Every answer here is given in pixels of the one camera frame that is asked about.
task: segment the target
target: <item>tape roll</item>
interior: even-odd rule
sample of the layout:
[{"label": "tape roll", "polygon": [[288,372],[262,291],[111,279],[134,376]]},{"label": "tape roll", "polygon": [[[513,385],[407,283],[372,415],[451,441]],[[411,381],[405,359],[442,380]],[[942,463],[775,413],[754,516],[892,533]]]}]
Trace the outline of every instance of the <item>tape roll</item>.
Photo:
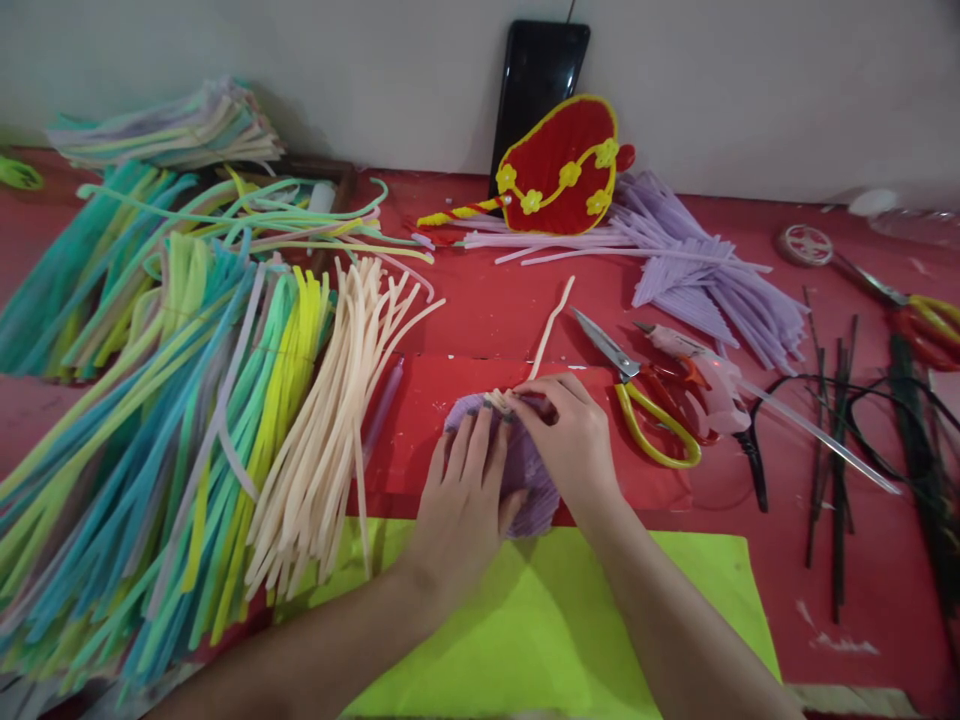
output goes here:
[{"label": "tape roll", "polygon": [[802,267],[823,267],[833,259],[833,242],[810,225],[791,225],[776,241],[784,260]]}]

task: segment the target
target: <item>green paper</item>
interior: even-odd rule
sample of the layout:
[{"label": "green paper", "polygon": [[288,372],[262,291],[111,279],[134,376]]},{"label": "green paper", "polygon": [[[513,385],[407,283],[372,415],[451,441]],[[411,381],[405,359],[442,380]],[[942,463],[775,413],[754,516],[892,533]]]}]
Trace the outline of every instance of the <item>green paper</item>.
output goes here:
[{"label": "green paper", "polygon": [[[406,545],[413,522],[368,523],[377,572]],[[653,536],[779,679],[746,539]],[[277,618],[363,580],[359,521],[348,518],[338,570],[325,586],[278,607]],[[576,528],[506,543],[471,600],[345,714],[458,718],[534,709],[598,720],[660,717],[603,571]]]}]

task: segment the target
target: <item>red table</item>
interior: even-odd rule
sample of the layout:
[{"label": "red table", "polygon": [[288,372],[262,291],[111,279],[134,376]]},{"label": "red table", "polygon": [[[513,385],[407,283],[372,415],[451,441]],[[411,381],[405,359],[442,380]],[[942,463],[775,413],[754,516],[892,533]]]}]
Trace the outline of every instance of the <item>red table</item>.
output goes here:
[{"label": "red table", "polygon": [[[65,170],[48,154],[30,154],[27,159],[43,166],[40,169],[51,190],[32,197],[0,190],[4,255],[19,260],[19,265],[10,263],[0,269],[5,273],[0,292],[6,297],[79,207],[71,198],[72,188],[82,181],[78,174]],[[486,180],[479,177],[375,174],[390,186],[381,216],[387,234],[406,236],[401,228],[405,219],[446,207],[447,198],[455,206],[476,201],[486,188]],[[361,178],[357,204],[375,194],[376,188]],[[875,377],[877,368],[887,364],[888,331],[882,309],[832,268],[807,270],[781,261],[771,240],[784,227],[815,225],[851,260],[899,289],[960,304],[956,282],[960,253],[883,238],[842,210],[824,214],[818,207],[789,203],[702,197],[684,201],[709,232],[738,245],[741,259],[775,266],[770,277],[785,292],[800,299],[802,286],[810,287],[825,345],[832,348],[836,337],[848,333],[851,315],[860,314],[856,378]],[[398,416],[388,420],[372,463],[369,489],[374,493],[374,512],[400,517],[415,513],[421,480],[414,468],[422,462],[423,447],[435,437],[446,409],[460,395],[488,389],[491,381],[520,379],[571,274],[577,275],[571,304],[638,357],[645,348],[638,344],[639,334],[631,330],[632,321],[673,322],[653,309],[629,307],[640,278],[637,259],[578,258],[520,267],[518,263],[495,266],[497,254],[444,249],[437,253],[435,266],[427,270],[417,266],[436,286],[438,296],[447,298],[447,305],[398,348],[407,355],[409,370],[398,396],[400,407],[395,408]],[[911,257],[922,263],[929,276],[915,268]],[[804,351],[812,359],[809,341]],[[734,352],[731,359],[758,385],[775,377],[761,371],[747,352]],[[546,361],[551,368],[603,364],[570,317],[556,324]],[[450,371],[444,371],[445,364]],[[812,367],[812,361],[798,364],[798,369]],[[588,374],[603,401],[600,388],[612,380],[612,374],[600,369]],[[3,379],[3,386],[7,402],[0,421],[8,434],[0,444],[0,471],[9,471],[24,448],[72,402],[76,391],[37,389],[29,380],[9,378]],[[417,393],[426,395],[415,402]],[[781,397],[796,408],[808,405],[799,389],[785,390]],[[611,417],[622,432],[614,407]],[[633,495],[635,507],[689,509],[641,510],[640,517],[651,529],[748,538],[787,682],[897,687],[908,693],[920,712],[946,714],[956,685],[912,501],[890,496],[856,473],[848,474],[857,532],[847,539],[847,604],[842,625],[834,625],[830,620],[829,512],[818,529],[814,568],[803,567],[813,441],[767,414],[761,416],[760,424],[771,508],[767,515],[757,509],[746,458],[729,440],[705,449],[702,464],[684,478],[650,465],[639,454],[631,455],[621,437],[618,442],[623,445],[617,451],[621,484],[628,497]],[[873,437],[881,438],[895,457],[897,441],[889,420],[877,413],[870,424]]]}]

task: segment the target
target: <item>yellow flower decoration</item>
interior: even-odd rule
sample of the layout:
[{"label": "yellow flower decoration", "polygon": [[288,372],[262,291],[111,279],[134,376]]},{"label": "yellow flower decoration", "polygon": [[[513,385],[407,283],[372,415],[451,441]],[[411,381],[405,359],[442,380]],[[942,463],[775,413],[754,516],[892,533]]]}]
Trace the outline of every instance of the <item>yellow flower decoration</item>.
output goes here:
[{"label": "yellow flower decoration", "polygon": [[560,168],[560,187],[573,187],[580,179],[580,166],[575,162],[568,162]]},{"label": "yellow flower decoration", "polygon": [[597,146],[597,169],[610,167],[617,161],[620,145],[613,138],[607,138],[602,145]]},{"label": "yellow flower decoration", "polygon": [[538,190],[527,190],[527,194],[520,201],[520,207],[523,208],[524,215],[532,215],[540,209],[540,201],[543,200],[543,193]]},{"label": "yellow flower decoration", "polygon": [[587,198],[587,215],[600,215],[609,206],[612,198],[604,190],[597,190]]},{"label": "yellow flower decoration", "polygon": [[513,165],[507,163],[497,171],[497,190],[501,195],[507,190],[512,190],[516,181],[517,171],[513,169]]}]

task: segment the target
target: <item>scissor blade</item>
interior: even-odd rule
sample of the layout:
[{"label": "scissor blade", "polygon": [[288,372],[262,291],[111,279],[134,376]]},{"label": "scissor blade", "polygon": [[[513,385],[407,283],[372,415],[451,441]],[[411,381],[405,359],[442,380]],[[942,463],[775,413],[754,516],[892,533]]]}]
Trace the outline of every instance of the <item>scissor blade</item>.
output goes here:
[{"label": "scissor blade", "polygon": [[836,253],[836,257],[843,263],[843,265],[848,270],[855,273],[856,275],[859,275],[861,280],[867,283],[867,285],[873,288],[876,292],[880,293],[887,300],[891,300],[895,304],[901,305],[901,306],[906,305],[909,302],[909,298],[906,295],[904,295],[901,292],[898,292],[897,290],[894,290],[892,287],[890,287],[886,283],[880,282],[880,280],[878,280],[876,277],[868,273],[859,265],[850,262],[840,253]]},{"label": "scissor blade", "polygon": [[597,346],[600,352],[607,356],[607,359],[613,363],[617,370],[627,377],[635,377],[640,372],[640,363],[632,360],[629,355],[621,350],[620,346],[601,330],[599,325],[576,308],[572,308],[572,310],[574,315],[577,316],[577,320],[580,321],[580,327],[583,328],[587,337]]}]

